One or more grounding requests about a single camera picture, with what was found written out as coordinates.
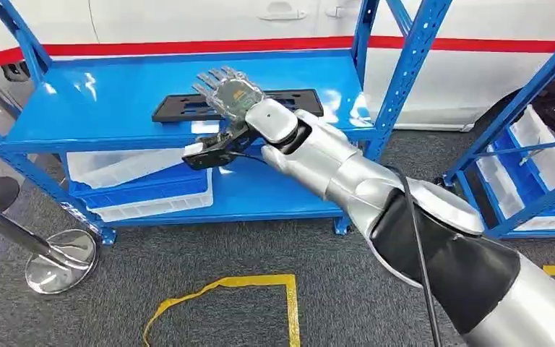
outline black plastic tray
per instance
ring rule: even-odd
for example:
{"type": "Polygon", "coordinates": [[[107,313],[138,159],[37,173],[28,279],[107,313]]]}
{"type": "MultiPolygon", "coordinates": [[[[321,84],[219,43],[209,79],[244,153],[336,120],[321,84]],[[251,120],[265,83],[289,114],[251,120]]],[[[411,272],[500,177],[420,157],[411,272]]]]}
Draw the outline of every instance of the black plastic tray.
{"type": "MultiPolygon", "coordinates": [[[[322,117],[324,114],[316,90],[270,90],[265,94],[291,111],[302,109],[317,117],[322,117]]],[[[152,115],[152,121],[158,123],[217,119],[222,117],[205,102],[205,97],[200,94],[169,95],[152,115]]]]}

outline stanchion base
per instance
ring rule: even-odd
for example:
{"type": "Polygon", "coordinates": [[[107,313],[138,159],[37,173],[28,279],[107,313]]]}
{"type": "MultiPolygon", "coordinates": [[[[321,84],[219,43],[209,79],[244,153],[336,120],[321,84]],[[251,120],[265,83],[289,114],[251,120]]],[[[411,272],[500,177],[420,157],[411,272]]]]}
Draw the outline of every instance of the stanchion base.
{"type": "Polygon", "coordinates": [[[19,193],[20,185],[18,181],[12,177],[0,177],[0,212],[12,206],[19,193]]]}
{"type": "Polygon", "coordinates": [[[58,294],[78,284],[90,273],[98,258],[97,242],[83,230],[65,230],[46,241],[64,254],[90,266],[86,270],[60,267],[36,254],[27,262],[25,275],[32,290],[40,294],[58,294]]]}

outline plastic bin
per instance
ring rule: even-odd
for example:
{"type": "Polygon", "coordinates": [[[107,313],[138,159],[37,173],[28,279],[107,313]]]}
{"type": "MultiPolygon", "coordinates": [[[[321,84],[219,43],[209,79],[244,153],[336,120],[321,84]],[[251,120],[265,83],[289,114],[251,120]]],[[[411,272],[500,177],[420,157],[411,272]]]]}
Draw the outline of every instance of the plastic bin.
{"type": "MultiPolygon", "coordinates": [[[[477,165],[482,178],[491,190],[489,199],[493,207],[499,208],[498,219],[502,222],[524,208],[514,182],[511,180],[505,167],[496,157],[481,157],[477,165]]],[[[555,209],[544,211],[539,216],[531,218],[515,230],[555,230],[555,209]]]]}
{"type": "Polygon", "coordinates": [[[509,218],[524,208],[514,182],[496,156],[480,157],[477,160],[482,177],[490,186],[496,203],[504,218],[509,218]]]}
{"type": "MultiPolygon", "coordinates": [[[[508,131],[518,147],[555,142],[555,134],[543,123],[533,107],[529,105],[519,121],[508,131]]],[[[548,191],[555,188],[555,147],[546,148],[534,153],[527,163],[536,178],[540,179],[543,188],[548,191]]]]}
{"type": "Polygon", "coordinates": [[[72,182],[69,193],[105,222],[191,210],[213,204],[212,169],[194,171],[181,164],[99,189],[72,182]]]}
{"type": "MultiPolygon", "coordinates": [[[[532,107],[522,118],[505,129],[489,146],[488,151],[506,150],[538,143],[555,142],[555,134],[541,121],[532,107]]],[[[527,204],[555,188],[555,148],[538,153],[504,153],[482,157],[476,163],[492,191],[491,204],[499,208],[500,220],[505,220],[527,204]]],[[[555,230],[555,206],[546,208],[518,231],[555,230]]]]}
{"type": "Polygon", "coordinates": [[[180,164],[183,153],[183,148],[71,152],[66,166],[72,181],[107,188],[180,164]]]}

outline red stripe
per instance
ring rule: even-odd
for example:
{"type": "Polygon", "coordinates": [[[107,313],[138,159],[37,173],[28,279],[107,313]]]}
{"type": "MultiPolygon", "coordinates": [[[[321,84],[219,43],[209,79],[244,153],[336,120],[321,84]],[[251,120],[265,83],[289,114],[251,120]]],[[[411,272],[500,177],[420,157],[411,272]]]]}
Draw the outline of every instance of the red stripe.
{"type": "MultiPolygon", "coordinates": [[[[51,56],[119,56],[348,48],[351,43],[352,36],[332,36],[326,38],[271,38],[159,43],[48,44],[43,45],[43,47],[51,56]]],[[[371,36],[369,39],[369,48],[401,47],[403,47],[402,37],[371,36]]],[[[432,49],[439,51],[553,53],[555,51],[555,41],[436,38],[432,49]]],[[[22,60],[22,53],[19,48],[0,51],[0,65],[20,60],[22,60]]]]}

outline white vehicle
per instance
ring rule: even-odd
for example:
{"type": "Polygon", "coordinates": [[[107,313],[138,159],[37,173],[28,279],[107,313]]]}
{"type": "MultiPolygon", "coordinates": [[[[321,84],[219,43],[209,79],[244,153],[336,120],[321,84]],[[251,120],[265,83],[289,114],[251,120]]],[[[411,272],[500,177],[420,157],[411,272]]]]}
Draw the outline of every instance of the white vehicle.
{"type": "MultiPolygon", "coordinates": [[[[70,59],[345,48],[361,0],[12,3],[50,55],[70,59]]],[[[403,3],[413,16],[420,0],[403,3]]],[[[385,1],[372,35],[364,92],[376,115],[402,42],[385,1]]],[[[0,22],[0,66],[21,59],[16,47],[0,22]]],[[[397,128],[468,131],[490,106],[524,85],[554,50],[555,0],[454,0],[397,128]]]]}

